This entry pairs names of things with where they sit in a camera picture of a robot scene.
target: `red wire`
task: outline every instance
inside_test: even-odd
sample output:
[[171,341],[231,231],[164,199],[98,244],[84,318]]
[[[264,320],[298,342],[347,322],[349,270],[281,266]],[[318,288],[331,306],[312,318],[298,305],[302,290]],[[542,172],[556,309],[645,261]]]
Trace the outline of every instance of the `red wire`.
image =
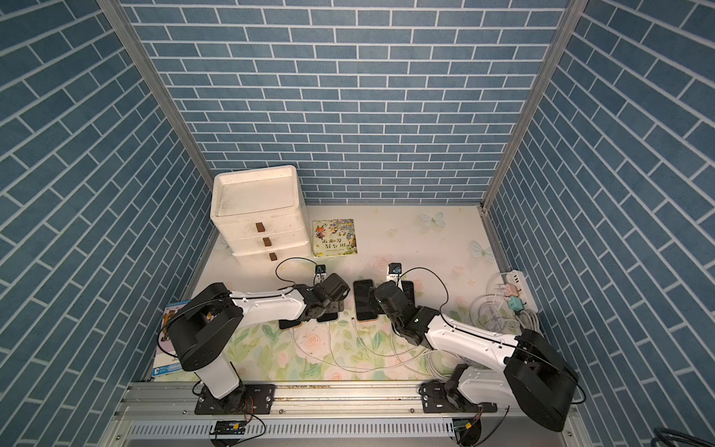
[[482,410],[483,410],[483,407],[479,406],[479,414],[477,415],[477,417],[474,418],[473,422],[479,421],[479,418],[482,417]]
[[246,425],[248,425],[251,421],[253,421],[253,398],[251,398],[251,419],[246,422]]

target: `white storage drawer unit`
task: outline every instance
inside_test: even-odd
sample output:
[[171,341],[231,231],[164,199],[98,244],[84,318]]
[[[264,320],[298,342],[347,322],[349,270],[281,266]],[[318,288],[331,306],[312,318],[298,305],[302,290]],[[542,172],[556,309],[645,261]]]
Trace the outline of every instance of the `white storage drawer unit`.
[[241,261],[310,255],[310,221],[293,166],[217,175],[211,220]]

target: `power strip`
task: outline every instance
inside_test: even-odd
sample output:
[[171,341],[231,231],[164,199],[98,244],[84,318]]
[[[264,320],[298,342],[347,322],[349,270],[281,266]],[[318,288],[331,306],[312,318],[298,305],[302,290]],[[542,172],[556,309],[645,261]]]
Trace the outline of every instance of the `power strip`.
[[534,300],[534,296],[531,295],[531,289],[529,284],[526,282],[526,276],[521,270],[511,270],[504,274],[505,281],[508,284],[514,284],[516,290],[519,291],[519,298],[524,302],[524,306],[527,309],[531,309],[534,312],[538,312],[538,306]]

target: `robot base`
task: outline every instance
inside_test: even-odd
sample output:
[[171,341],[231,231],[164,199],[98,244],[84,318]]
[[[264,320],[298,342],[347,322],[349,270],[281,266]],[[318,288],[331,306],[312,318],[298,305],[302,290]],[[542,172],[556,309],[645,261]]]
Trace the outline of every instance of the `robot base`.
[[275,385],[242,383],[223,399],[216,399],[204,385],[196,402],[195,414],[268,414],[273,405]]

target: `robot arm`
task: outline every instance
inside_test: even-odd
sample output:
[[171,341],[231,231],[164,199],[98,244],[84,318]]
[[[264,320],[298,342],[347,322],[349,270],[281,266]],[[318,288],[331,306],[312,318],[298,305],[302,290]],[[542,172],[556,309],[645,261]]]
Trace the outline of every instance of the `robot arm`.
[[216,399],[223,399],[241,385],[222,353],[236,329],[267,321],[318,318],[348,292],[350,288],[335,273],[312,287],[296,284],[261,293],[232,292],[214,283],[185,305],[187,311],[167,331],[182,368],[195,372]]
[[444,350],[504,374],[504,383],[480,383],[478,369],[458,368],[450,381],[452,401],[513,405],[535,422],[563,430],[576,391],[578,375],[541,334],[488,332],[446,318],[438,310],[415,306],[390,280],[374,290],[374,298],[389,317],[395,332],[414,345]]
[[[398,277],[388,278],[399,282]],[[477,368],[457,368],[450,379],[455,384],[452,401],[518,405],[542,426],[563,429],[578,376],[540,334],[488,332],[445,318],[438,310],[415,306],[394,280],[371,294],[397,334],[413,345],[444,350],[503,374],[500,380],[489,381],[479,379]],[[266,321],[318,318],[349,291],[335,273],[316,286],[295,285],[277,292],[231,292],[215,283],[187,303],[187,310],[167,330],[183,369],[194,371],[231,413],[244,405],[241,380],[222,354],[234,331]]]

